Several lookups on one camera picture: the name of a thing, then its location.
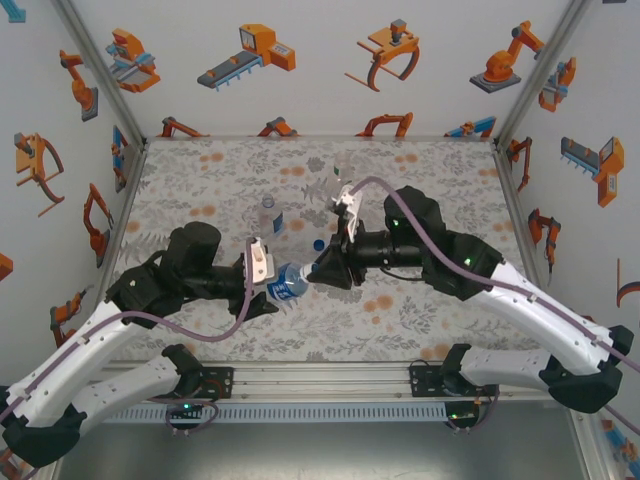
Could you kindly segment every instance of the black cable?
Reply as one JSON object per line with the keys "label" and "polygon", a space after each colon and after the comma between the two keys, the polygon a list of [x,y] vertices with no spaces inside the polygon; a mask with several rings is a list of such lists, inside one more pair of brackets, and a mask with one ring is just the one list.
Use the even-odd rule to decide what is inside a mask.
{"label": "black cable", "polygon": [[427,362],[426,360],[423,360],[422,358],[418,358],[418,359],[414,360],[413,362],[411,362],[411,363],[409,364],[409,368],[413,367],[413,364],[414,364],[414,363],[416,363],[416,362],[422,362],[422,363],[424,363],[427,367],[430,367],[430,366],[431,366],[431,364],[430,364],[429,362]]}
{"label": "black cable", "polygon": [[167,253],[166,250],[158,250],[157,252],[154,252],[149,258],[147,258],[144,262],[143,265],[151,265],[152,263],[154,263],[157,259],[159,259],[160,257],[162,257],[165,253]]}
{"label": "black cable", "polygon": [[423,282],[421,277],[403,277],[402,275],[396,275],[395,273],[391,273],[389,270],[381,268],[380,271],[385,275],[389,275],[390,277],[397,278],[398,280],[404,280],[405,282]]}

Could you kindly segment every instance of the gray floor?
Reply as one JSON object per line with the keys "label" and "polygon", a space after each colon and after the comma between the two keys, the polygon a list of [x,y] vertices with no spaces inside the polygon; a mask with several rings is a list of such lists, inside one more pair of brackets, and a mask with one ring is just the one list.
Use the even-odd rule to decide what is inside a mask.
{"label": "gray floor", "polygon": [[454,436],[440,423],[214,425],[192,438],[161,426],[103,425],[62,463],[61,480],[583,479],[567,413],[498,406]]}

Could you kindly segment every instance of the metal bracket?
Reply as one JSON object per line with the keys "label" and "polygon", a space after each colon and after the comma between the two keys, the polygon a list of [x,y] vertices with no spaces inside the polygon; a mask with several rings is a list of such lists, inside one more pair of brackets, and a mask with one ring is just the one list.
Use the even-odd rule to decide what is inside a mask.
{"label": "metal bracket", "polygon": [[254,284],[275,276],[273,256],[267,253],[267,249],[259,237],[251,244],[251,263]]}
{"label": "metal bracket", "polygon": [[200,390],[194,398],[220,400],[231,398],[233,390],[233,368],[231,367],[204,367],[202,369],[202,381]]}
{"label": "metal bracket", "polygon": [[[449,391],[440,375],[440,365],[413,365],[409,367],[409,381],[413,398],[440,397],[473,397],[477,388],[472,387],[467,392],[452,393]],[[494,396],[495,385],[482,387],[484,395]]]}
{"label": "metal bracket", "polygon": [[362,203],[362,190],[358,193],[351,195],[349,192],[353,188],[352,185],[345,185],[340,191],[340,196],[337,205],[346,205],[347,213],[347,232],[349,233],[349,241],[354,242],[356,237],[356,231],[358,229],[358,211],[360,210],[360,204]]}

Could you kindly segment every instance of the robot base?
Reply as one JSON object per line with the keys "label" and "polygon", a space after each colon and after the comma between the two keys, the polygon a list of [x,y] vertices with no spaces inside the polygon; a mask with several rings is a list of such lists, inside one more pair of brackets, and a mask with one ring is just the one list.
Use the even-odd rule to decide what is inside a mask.
{"label": "robot base", "polygon": [[513,75],[511,75],[511,78],[509,78],[509,80],[505,80],[504,82],[497,82],[497,83],[487,82],[484,79],[484,72],[479,73],[478,75],[474,75],[469,79],[469,81],[473,83],[476,87],[484,90],[487,93],[497,92],[498,90],[502,90],[504,88],[510,87],[511,85],[520,83],[520,80],[522,79],[514,73]]}
{"label": "robot base", "polygon": [[83,122],[86,122],[98,116],[98,89],[96,87],[92,88],[91,94],[93,95],[93,105],[91,105],[91,108],[89,110],[82,110],[81,107],[81,116]]}

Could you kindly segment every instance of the conveyor illustration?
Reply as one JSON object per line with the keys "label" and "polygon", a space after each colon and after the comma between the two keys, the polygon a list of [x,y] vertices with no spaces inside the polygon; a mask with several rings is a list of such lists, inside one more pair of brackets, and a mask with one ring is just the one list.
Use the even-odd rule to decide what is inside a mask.
{"label": "conveyor illustration", "polygon": [[584,173],[591,173],[592,180],[598,184],[598,205],[606,207],[618,196],[618,173],[624,168],[624,148],[617,137],[611,137],[599,153],[563,137],[560,151],[576,168],[582,167]]}
{"label": "conveyor illustration", "polygon": [[274,64],[288,72],[296,68],[295,51],[277,42],[276,32],[269,27],[243,25],[240,27],[240,40],[243,50],[200,75],[200,85],[218,91],[221,85],[229,85],[232,79],[239,79],[241,73],[251,73],[255,66]]}

